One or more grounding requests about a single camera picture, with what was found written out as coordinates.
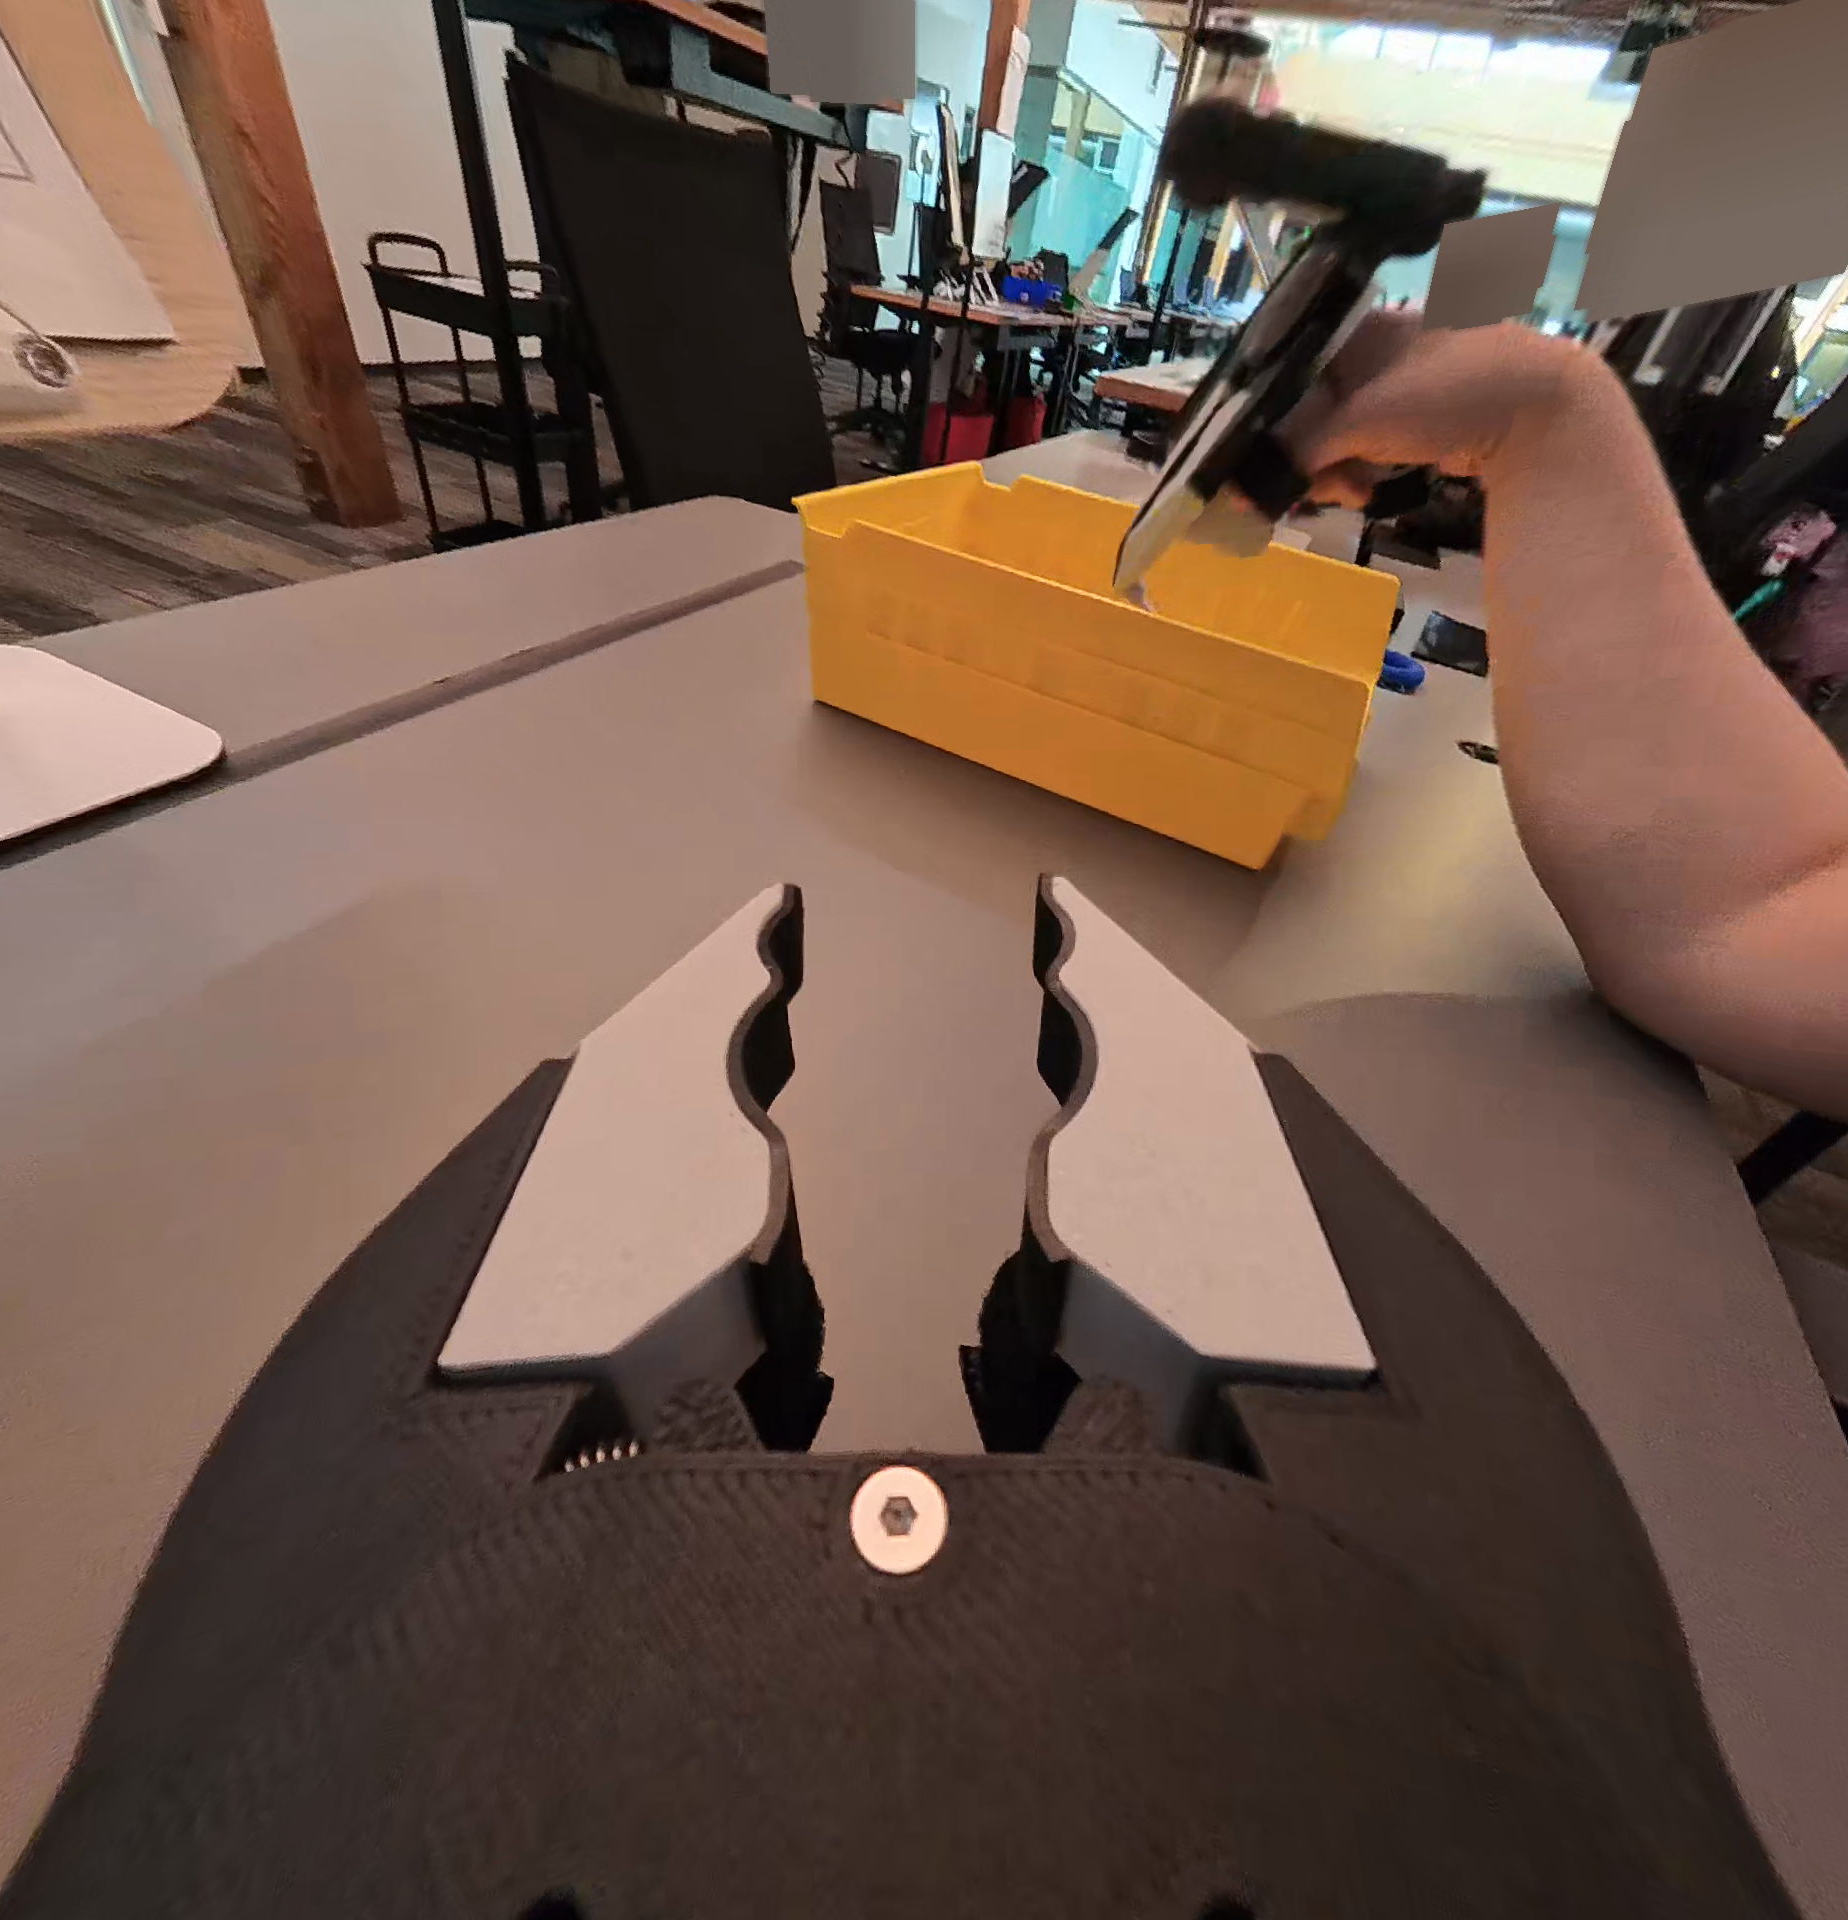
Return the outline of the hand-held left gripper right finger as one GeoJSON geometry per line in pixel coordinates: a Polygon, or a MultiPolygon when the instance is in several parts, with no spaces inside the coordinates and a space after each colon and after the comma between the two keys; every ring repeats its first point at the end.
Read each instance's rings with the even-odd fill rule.
{"type": "Polygon", "coordinates": [[[1374,1387],[1245,1035],[1065,876],[1037,881],[1031,965],[1057,1110],[968,1349],[982,1446],[1043,1450],[1089,1380],[1135,1390],[1173,1453],[1236,1448],[1221,1438],[1230,1387],[1374,1387]]]}

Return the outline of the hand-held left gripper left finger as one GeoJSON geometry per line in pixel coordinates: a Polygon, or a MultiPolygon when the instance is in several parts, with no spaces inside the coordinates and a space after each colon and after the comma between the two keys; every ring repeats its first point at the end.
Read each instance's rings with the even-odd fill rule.
{"type": "Polygon", "coordinates": [[[577,1380],[636,1438],[705,1382],[765,1448],[813,1444],[824,1310],[769,1116],[803,978],[804,900],[778,884],[582,1041],[438,1352],[447,1382],[577,1380]]]}

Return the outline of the yellow plastic bin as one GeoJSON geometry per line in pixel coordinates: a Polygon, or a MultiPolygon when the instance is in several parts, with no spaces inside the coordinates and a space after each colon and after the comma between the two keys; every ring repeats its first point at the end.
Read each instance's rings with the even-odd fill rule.
{"type": "Polygon", "coordinates": [[[1135,505],[929,468],[796,501],[813,697],[1258,870],[1357,771],[1400,584],[1182,545],[1113,591],[1135,505]]]}

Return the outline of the person's right forearm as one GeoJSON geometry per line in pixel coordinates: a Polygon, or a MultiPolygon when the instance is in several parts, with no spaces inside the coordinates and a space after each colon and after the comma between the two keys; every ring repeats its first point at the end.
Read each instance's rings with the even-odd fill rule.
{"type": "Polygon", "coordinates": [[[1848,1120],[1848,767],[1705,576],[1632,400],[1489,328],[1489,653],[1530,869],[1599,996],[1848,1120]]]}

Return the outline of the person's right hand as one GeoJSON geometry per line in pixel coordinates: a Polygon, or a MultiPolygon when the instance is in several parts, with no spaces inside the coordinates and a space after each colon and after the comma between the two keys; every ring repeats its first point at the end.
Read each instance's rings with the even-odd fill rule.
{"type": "Polygon", "coordinates": [[[1383,476],[1432,468],[1485,479],[1522,440],[1578,403],[1623,400],[1609,364],[1582,346],[1520,324],[1425,328],[1374,311],[1321,366],[1277,427],[1277,443],[1316,503],[1364,505],[1383,476]]]}

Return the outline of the wooden office desk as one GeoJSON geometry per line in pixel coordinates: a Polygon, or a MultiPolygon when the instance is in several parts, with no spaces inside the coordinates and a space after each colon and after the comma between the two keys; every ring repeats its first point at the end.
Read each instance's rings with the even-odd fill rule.
{"type": "Polygon", "coordinates": [[[1029,382],[1035,356],[1049,363],[1037,437],[1053,440],[1088,422],[1092,406],[1080,398],[1080,383],[1098,373],[1085,366],[1085,352],[1098,346],[1125,349],[1152,338],[1152,314],[1135,307],[1037,311],[1007,301],[944,301],[874,286],[850,286],[848,301],[893,314],[901,324],[896,336],[908,349],[908,400],[898,472],[952,460],[956,370],[972,352],[986,379],[982,413],[992,421],[991,440],[977,453],[986,458],[1027,443],[1007,437],[1011,407],[1029,382]]]}

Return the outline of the red box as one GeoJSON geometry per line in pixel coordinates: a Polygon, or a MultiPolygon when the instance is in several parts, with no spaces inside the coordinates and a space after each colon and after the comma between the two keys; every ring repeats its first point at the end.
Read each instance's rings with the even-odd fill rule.
{"type": "Polygon", "coordinates": [[[968,394],[929,400],[917,466],[979,464],[994,453],[1027,449],[1044,437],[1044,424],[1044,393],[1020,382],[1007,394],[991,396],[984,382],[977,382],[968,394]]]}

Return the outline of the black office chair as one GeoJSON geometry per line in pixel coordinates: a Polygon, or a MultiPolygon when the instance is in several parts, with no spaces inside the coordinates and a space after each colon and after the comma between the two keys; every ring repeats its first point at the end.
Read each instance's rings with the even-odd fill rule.
{"type": "Polygon", "coordinates": [[[819,346],[858,379],[855,406],[835,421],[835,433],[865,433],[898,455],[909,427],[915,322],[883,324],[888,314],[855,294],[859,286],[883,286],[868,190],[819,181],[818,193],[824,244],[819,346]]]}

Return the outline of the black leaning panel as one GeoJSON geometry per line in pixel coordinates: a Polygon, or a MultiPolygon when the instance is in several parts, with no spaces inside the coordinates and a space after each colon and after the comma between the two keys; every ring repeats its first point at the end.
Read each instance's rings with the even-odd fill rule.
{"type": "Polygon", "coordinates": [[[835,488],[769,137],[613,106],[524,61],[506,106],[630,510],[791,510],[835,488]]]}

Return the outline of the black utility cart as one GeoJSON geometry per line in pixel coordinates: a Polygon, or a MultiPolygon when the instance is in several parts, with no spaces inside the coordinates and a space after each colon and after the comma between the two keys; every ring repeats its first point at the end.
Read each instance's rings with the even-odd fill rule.
{"type": "Polygon", "coordinates": [[[366,239],[364,270],[385,322],[400,421],[415,460],[419,495],[433,550],[520,538],[552,526],[598,520],[613,500],[601,472],[595,396],[582,363],[577,311],[552,266],[506,264],[509,311],[521,341],[541,347],[552,406],[535,406],[527,379],[520,396],[498,385],[474,389],[463,341],[494,341],[495,302],[481,276],[455,275],[449,254],[428,235],[379,229],[366,239]],[[397,322],[425,322],[449,333],[451,383],[440,396],[419,396],[403,359],[397,322]],[[481,516],[447,526],[433,495],[428,453],[471,464],[481,516]]]}

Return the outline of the black slanted pole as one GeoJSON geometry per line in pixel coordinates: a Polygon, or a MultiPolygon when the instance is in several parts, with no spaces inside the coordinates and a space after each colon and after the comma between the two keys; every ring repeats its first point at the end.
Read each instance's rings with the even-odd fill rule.
{"type": "Polygon", "coordinates": [[[549,528],[535,409],[527,396],[524,336],[512,311],[505,229],[491,157],[476,91],[476,62],[462,3],[431,3],[433,37],[447,89],[457,145],[466,210],[474,239],[476,272],[491,322],[490,336],[506,429],[506,449],[520,494],[521,526],[527,534],[549,528]]]}

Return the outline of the printed instruction sheet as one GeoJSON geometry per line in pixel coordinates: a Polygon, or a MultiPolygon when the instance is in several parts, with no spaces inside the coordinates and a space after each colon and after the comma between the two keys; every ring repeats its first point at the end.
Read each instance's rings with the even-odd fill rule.
{"type": "Polygon", "coordinates": [[[173,328],[0,33],[0,309],[31,333],[167,346],[173,328]]]}

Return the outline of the wooden desk with teal frame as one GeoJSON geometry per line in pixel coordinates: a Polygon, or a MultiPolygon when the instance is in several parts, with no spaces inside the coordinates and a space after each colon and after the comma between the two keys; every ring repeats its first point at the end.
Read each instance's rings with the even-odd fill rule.
{"type": "Polygon", "coordinates": [[[719,124],[765,127],[818,149],[855,153],[867,111],[767,89],[758,24],[693,3],[466,3],[470,21],[506,28],[514,51],[554,80],[660,118],[702,110],[719,124]]]}

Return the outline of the wooden post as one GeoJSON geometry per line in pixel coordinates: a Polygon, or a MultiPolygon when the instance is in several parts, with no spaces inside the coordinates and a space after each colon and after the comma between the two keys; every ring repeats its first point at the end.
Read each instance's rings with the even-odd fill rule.
{"type": "Polygon", "coordinates": [[[403,514],[263,3],[172,3],[170,65],[316,519],[403,514]]]}

